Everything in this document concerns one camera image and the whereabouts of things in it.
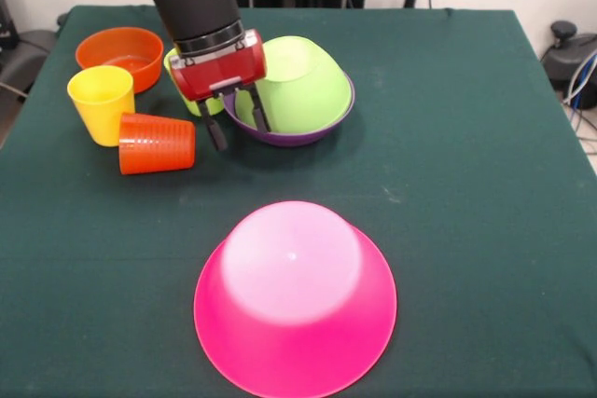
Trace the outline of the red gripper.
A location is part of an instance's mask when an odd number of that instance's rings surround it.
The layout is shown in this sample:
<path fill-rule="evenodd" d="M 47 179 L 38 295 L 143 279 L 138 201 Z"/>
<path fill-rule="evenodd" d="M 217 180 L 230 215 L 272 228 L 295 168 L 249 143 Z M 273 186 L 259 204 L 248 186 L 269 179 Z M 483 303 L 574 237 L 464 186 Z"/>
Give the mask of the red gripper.
<path fill-rule="evenodd" d="M 181 57 L 174 52 L 168 58 L 170 74 L 180 92 L 192 102 L 199 102 L 201 119 L 217 151 L 228 148 L 227 139 L 213 112 L 224 106 L 218 96 L 228 88 L 248 86 L 265 77 L 267 64 L 263 43 L 256 29 L 249 29 L 236 43 L 196 57 Z M 252 84 L 237 91 L 237 117 L 259 132 L 270 132 L 264 103 Z"/>

